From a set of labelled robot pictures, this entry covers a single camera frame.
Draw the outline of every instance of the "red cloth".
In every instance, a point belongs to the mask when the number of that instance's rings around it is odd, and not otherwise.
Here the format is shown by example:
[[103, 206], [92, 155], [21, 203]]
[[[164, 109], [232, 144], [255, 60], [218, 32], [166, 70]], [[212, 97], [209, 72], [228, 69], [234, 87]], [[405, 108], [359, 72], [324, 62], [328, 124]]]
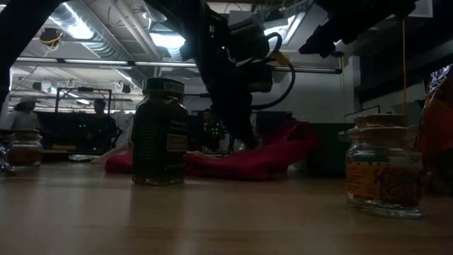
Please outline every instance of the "red cloth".
[[[305, 158], [318, 144], [309, 123], [297, 121], [281, 125], [253, 151], [237, 152], [223, 159], [187, 154], [187, 174], [244, 181], [267, 181], [272, 175], [286, 172], [288, 166]], [[108, 173], [131, 173], [132, 155], [115, 155], [105, 165]]]
[[105, 163], [105, 171], [110, 174], [131, 174], [132, 154], [111, 156]]

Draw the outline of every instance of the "ceiling duct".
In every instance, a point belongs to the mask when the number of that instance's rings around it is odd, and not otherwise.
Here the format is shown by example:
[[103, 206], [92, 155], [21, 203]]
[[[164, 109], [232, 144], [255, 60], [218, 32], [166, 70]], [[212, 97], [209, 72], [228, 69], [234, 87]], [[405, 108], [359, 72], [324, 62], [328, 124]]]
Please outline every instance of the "ceiling duct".
[[[133, 60], [96, 15], [80, 0], [60, 4], [50, 19], [102, 60]], [[141, 86], [148, 76], [138, 67], [116, 69], [126, 80]]]

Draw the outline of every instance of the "wooden table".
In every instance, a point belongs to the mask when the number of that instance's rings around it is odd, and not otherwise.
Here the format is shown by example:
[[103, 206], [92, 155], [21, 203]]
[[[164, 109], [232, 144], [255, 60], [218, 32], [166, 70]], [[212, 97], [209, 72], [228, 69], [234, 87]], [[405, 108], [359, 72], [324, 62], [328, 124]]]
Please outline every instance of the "wooden table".
[[344, 181], [132, 185], [88, 164], [0, 178], [0, 254], [453, 254], [453, 200], [422, 220], [345, 204]]

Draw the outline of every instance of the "ceiling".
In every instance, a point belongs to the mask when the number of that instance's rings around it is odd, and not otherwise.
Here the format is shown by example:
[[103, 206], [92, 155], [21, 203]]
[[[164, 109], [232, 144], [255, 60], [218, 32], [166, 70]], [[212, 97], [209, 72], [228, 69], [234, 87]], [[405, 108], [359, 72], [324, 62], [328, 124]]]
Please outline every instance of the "ceiling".
[[[143, 37], [140, 37], [140, 31], [137, 30], [135, 25], [139, 25], [142, 31], [147, 33], [148, 40], [152, 41], [152, 38], [149, 37], [148, 25], [149, 21], [147, 15], [145, 14], [144, 3], [142, 0], [118, 0], [116, 4], [113, 4], [112, 0], [72, 0], [71, 2], [77, 1], [78, 4], [81, 4], [83, 8], [86, 9], [86, 12], [89, 15], [92, 15], [95, 19], [100, 21], [100, 25], [103, 27], [104, 34], [107, 38], [110, 38], [110, 41], [115, 41], [118, 47], [121, 47], [121, 50], [124, 50], [127, 53], [127, 58], [135, 61], [152, 61], [152, 60], [164, 60], [164, 61], [174, 61], [172, 55], [168, 53], [168, 50], [164, 47], [155, 47], [155, 43], [140, 43], [140, 41], [145, 41]], [[322, 59], [318, 55], [304, 55], [301, 56], [297, 52], [299, 47], [301, 47], [305, 40], [313, 33], [313, 31], [322, 23], [327, 20], [327, 13], [320, 7], [311, 4], [312, 0], [302, 0], [306, 6], [303, 8], [294, 8], [297, 12], [292, 13], [287, 11], [285, 13], [286, 18], [290, 16], [300, 15], [299, 23], [292, 22], [289, 24], [288, 30], [293, 30], [294, 35], [289, 37], [289, 40], [286, 45], [282, 47], [282, 52], [288, 56], [288, 58], [293, 62], [295, 66], [310, 66], [310, 67], [338, 67], [338, 59], [333, 57], [328, 57]], [[231, 18], [237, 18], [238, 15], [246, 14], [246, 17], [250, 15], [250, 11], [254, 9], [255, 11], [260, 9], [270, 9], [270, 8], [279, 8], [283, 3], [287, 6], [296, 5], [299, 1], [208, 1], [210, 7], [222, 15], [228, 16]], [[127, 17], [127, 15], [121, 15], [117, 10], [118, 6], [123, 6], [127, 11], [132, 13], [132, 17]], [[120, 12], [126, 12], [124, 9], [120, 8]], [[125, 21], [132, 26], [133, 31], [131, 31], [131, 26], [127, 26]], [[391, 21], [387, 21], [387, 26], [391, 27]], [[41, 33], [46, 28], [57, 28], [62, 29], [60, 25], [57, 25], [54, 21], [48, 19], [41, 30], [37, 33], [35, 38], [30, 41], [27, 48], [21, 54], [22, 57], [55, 57], [55, 58], [75, 58], [75, 59], [87, 59], [87, 60], [99, 60], [99, 56], [90, 51], [84, 44], [79, 40], [75, 40], [70, 34], [63, 33], [61, 42], [55, 48], [49, 48], [44, 46], [39, 37]], [[386, 30], [387, 27], [380, 25], [379, 27], [374, 28], [375, 30]], [[370, 36], [376, 36], [375, 33], [371, 35], [361, 37], [357, 43], [351, 47], [346, 47], [344, 45], [339, 45], [341, 49], [348, 53], [348, 55], [353, 55], [360, 50], [363, 50], [364, 46], [369, 43], [368, 38]], [[87, 86], [93, 87], [95, 89], [112, 89], [113, 98], [116, 100], [112, 105], [113, 109], [123, 109], [123, 110], [132, 110], [135, 108], [135, 105], [138, 101], [141, 100], [141, 91], [139, 84], [131, 85], [131, 93], [123, 94], [120, 90], [121, 84], [130, 84], [127, 77], [123, 74], [123, 71], [127, 70], [115, 70], [111, 68], [93, 68], [93, 67], [62, 67], [55, 63], [52, 65], [26, 65], [24, 63], [15, 63], [13, 68], [13, 85], [12, 85], [12, 95], [10, 106], [15, 105], [18, 102], [18, 96], [23, 95], [33, 95], [41, 97], [42, 103], [38, 104], [40, 110], [50, 109], [55, 106], [55, 100], [49, 97], [55, 96], [51, 91], [37, 91], [33, 90], [32, 85], [37, 81], [42, 81], [45, 84], [48, 82], [52, 86], [62, 86], [65, 87], [69, 81], [75, 83], [75, 87], [78, 86]], [[140, 72], [145, 74], [148, 77], [153, 77], [157, 74], [154, 68], [141, 68]], [[202, 83], [201, 78], [196, 69], [169, 69], [165, 68], [161, 70], [162, 74], [165, 77], [170, 77], [172, 79], [180, 80], [185, 84], [185, 92], [187, 94], [203, 93], [205, 92], [204, 84]], [[279, 82], [279, 79], [282, 78], [282, 75], [276, 76], [275, 82]], [[79, 92], [74, 92], [73, 94], [79, 96], [79, 98], [100, 98], [106, 96], [106, 94], [93, 93], [91, 95], [82, 94]], [[84, 105], [77, 103], [76, 98], [69, 97], [71, 100], [62, 100], [60, 102], [61, 108], [92, 108], [92, 105]]]

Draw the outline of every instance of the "cork lid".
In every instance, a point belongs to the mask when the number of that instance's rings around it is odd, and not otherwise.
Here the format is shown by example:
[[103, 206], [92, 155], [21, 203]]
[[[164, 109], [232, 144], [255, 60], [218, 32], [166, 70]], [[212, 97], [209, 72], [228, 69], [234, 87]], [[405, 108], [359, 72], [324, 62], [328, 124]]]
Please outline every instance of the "cork lid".
[[153, 92], [166, 92], [169, 96], [182, 97], [184, 95], [184, 84], [167, 78], [149, 78], [144, 81], [143, 94], [153, 94]]
[[408, 118], [399, 114], [366, 115], [355, 117], [354, 124], [357, 128], [407, 127]]

